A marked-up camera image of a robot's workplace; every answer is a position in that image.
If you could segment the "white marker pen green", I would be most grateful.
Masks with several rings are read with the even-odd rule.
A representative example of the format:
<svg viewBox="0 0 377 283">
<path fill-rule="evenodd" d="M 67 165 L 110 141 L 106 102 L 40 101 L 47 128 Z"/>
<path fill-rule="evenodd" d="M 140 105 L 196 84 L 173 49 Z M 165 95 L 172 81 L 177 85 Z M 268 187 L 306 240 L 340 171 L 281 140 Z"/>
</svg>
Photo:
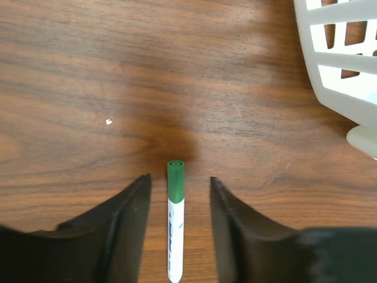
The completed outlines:
<svg viewBox="0 0 377 283">
<path fill-rule="evenodd" d="M 170 282 L 180 282 L 183 276 L 184 252 L 184 199 L 168 205 L 167 225 L 167 275 Z"/>
</svg>

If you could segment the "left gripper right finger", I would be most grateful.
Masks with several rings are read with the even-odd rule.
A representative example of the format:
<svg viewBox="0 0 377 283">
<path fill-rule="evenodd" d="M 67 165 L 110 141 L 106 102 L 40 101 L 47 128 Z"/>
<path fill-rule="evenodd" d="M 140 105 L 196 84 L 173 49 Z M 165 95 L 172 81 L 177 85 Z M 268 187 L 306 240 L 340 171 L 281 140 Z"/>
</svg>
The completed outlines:
<svg viewBox="0 0 377 283">
<path fill-rule="evenodd" d="M 376 228 L 284 226 L 210 179 L 220 282 L 375 282 Z"/>
</svg>

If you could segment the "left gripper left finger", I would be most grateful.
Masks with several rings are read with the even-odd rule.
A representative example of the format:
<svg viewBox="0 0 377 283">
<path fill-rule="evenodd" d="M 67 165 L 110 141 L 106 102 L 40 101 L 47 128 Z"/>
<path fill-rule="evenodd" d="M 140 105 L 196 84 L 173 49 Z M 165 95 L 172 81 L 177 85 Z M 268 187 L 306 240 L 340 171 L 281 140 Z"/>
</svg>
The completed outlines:
<svg viewBox="0 0 377 283">
<path fill-rule="evenodd" d="M 150 199 L 146 174 L 53 231 L 1 226 L 1 282 L 137 282 Z"/>
</svg>

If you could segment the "green pen cap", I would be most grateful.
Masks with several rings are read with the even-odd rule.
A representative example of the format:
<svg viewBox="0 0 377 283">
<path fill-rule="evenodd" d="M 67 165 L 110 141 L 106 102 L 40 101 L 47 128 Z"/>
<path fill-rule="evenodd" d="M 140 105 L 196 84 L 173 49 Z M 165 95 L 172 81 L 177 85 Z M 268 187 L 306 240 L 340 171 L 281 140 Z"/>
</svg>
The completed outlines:
<svg viewBox="0 0 377 283">
<path fill-rule="evenodd" d="M 167 190 L 168 199 L 177 204 L 184 199 L 185 193 L 185 166 L 180 160 L 167 163 Z"/>
</svg>

